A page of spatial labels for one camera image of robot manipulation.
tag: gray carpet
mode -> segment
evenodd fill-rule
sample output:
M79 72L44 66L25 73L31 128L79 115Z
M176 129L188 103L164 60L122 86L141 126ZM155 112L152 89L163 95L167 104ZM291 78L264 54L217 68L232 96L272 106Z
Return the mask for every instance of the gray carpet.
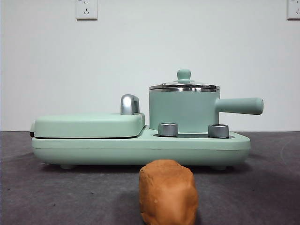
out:
M189 167L200 205L196 224L299 225L300 132L240 132L252 141L242 165ZM28 132L1 132L1 225L142 225L141 166L41 163Z

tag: glass lid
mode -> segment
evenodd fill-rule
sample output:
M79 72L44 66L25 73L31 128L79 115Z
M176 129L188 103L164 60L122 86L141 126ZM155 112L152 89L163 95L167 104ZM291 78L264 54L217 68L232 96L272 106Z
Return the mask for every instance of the glass lid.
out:
M169 88L205 88L205 89L220 89L219 86L210 85L207 83L197 82L191 80L191 71L189 69L180 69L177 72L177 80L168 83L162 83L149 87L150 90L154 89L169 89Z

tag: wall outlet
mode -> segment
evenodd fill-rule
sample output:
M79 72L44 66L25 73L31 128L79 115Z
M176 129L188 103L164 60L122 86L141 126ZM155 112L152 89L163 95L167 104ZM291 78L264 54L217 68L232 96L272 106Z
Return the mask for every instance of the wall outlet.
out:
M300 0L287 0L287 19L300 19Z
M96 20L98 18L98 0L76 0L76 13L78 20Z

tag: clay figure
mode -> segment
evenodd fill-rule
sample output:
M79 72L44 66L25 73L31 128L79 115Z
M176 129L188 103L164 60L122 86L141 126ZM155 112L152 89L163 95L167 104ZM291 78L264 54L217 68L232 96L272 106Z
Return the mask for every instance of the clay figure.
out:
M194 225L198 193L193 173L174 160L155 160L140 170L140 211L147 225Z

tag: cooking pot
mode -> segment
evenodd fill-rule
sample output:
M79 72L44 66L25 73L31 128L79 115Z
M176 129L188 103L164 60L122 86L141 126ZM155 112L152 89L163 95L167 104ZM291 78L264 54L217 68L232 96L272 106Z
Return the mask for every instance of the cooking pot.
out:
M219 123L219 112L260 115L261 98L220 99L220 87L191 80L191 71L181 69L177 80L149 88L150 129L159 123L177 123L178 131L207 132Z

